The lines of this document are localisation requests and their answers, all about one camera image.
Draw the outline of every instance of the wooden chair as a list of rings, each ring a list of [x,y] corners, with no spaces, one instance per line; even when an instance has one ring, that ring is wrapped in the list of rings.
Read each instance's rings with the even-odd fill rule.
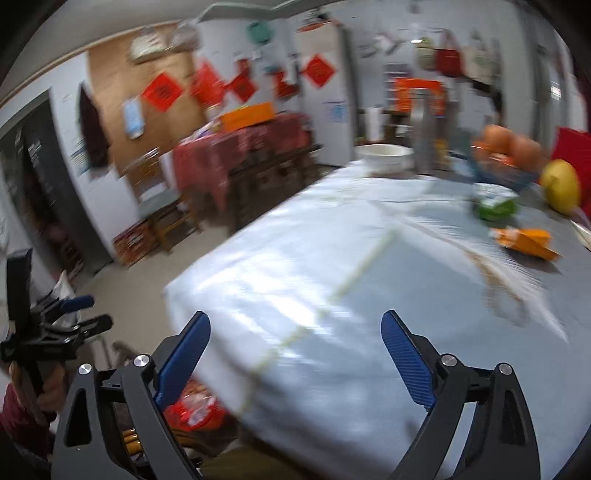
[[[140,217],[150,223],[162,248],[170,252],[171,247],[166,240],[167,233],[188,220],[194,224],[197,231],[200,231],[200,228],[190,198],[170,187],[162,173],[159,157],[160,152],[155,148],[127,165],[124,173],[138,201]],[[181,202],[186,206],[187,212],[182,212],[178,208]],[[180,214],[180,218],[164,223],[163,220],[173,213]]]

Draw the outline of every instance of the cardboard box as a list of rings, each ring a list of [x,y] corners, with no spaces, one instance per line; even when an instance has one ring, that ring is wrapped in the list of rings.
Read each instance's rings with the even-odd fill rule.
[[[243,106],[220,116],[222,130],[235,132],[241,128],[261,124],[273,120],[275,112],[271,102],[259,103],[252,106]]]

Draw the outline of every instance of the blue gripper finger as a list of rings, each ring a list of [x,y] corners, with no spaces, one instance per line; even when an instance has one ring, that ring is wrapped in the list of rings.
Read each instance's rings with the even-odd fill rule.
[[[203,312],[197,312],[179,334],[182,338],[158,374],[158,390],[154,401],[160,411],[178,400],[209,342],[210,335],[209,318]]]
[[[433,392],[433,375],[414,346],[410,332],[403,325],[393,310],[384,313],[382,340],[410,396],[415,403],[431,410],[437,400]]]

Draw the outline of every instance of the wooden crate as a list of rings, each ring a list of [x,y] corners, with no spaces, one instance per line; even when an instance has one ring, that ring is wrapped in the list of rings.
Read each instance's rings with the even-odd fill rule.
[[[157,243],[154,232],[147,221],[136,223],[113,240],[117,256],[126,267],[130,267],[144,258]]]

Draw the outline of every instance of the white refrigerator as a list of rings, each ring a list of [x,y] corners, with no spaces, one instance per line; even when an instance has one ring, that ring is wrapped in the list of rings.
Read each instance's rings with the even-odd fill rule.
[[[317,162],[324,165],[353,160],[356,103],[345,35],[336,21],[305,25],[295,34],[304,113],[323,146]]]

